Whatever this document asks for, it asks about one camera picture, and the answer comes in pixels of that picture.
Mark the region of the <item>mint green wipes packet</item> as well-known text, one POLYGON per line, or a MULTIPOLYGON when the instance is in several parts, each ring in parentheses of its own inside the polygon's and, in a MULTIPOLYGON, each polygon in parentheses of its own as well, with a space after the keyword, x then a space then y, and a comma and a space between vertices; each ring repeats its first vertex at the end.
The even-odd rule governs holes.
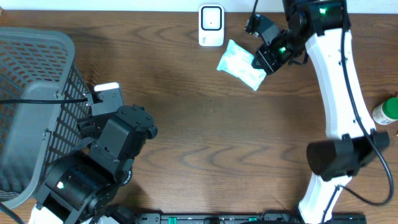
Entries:
POLYGON ((217 66, 217 71, 224 71, 240 79, 247 86, 257 91, 267 73, 252 67, 254 56, 229 39, 225 53, 217 66))

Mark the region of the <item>green lid jar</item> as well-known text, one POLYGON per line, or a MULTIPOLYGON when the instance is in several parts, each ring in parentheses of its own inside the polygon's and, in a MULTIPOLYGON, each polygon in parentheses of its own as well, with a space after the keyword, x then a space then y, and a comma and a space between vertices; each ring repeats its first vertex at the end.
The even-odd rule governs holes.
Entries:
POLYGON ((388 125, 397 121, 397 98, 390 98, 375 107, 372 117, 380 125, 388 125))

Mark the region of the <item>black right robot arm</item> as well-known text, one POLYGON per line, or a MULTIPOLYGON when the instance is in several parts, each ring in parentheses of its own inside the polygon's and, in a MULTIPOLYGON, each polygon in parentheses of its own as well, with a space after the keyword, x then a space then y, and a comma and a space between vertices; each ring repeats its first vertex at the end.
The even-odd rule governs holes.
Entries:
POLYGON ((253 12, 245 30, 263 43, 252 67, 271 75, 303 56, 313 63, 322 95, 326 136, 307 146, 312 171, 298 204, 302 223, 326 223, 340 193, 360 168, 382 158, 389 135, 377 131, 367 110, 356 73, 351 23, 345 1, 284 1, 286 30, 253 12))

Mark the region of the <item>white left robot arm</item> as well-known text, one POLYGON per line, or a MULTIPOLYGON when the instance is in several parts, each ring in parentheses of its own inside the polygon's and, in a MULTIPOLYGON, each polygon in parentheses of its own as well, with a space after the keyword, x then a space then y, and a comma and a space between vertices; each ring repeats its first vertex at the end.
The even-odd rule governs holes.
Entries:
POLYGON ((30 223, 84 223, 97 217, 132 177, 132 165, 158 129, 137 105, 125 105, 120 87, 87 93, 91 115, 78 121, 83 138, 48 169, 30 223))

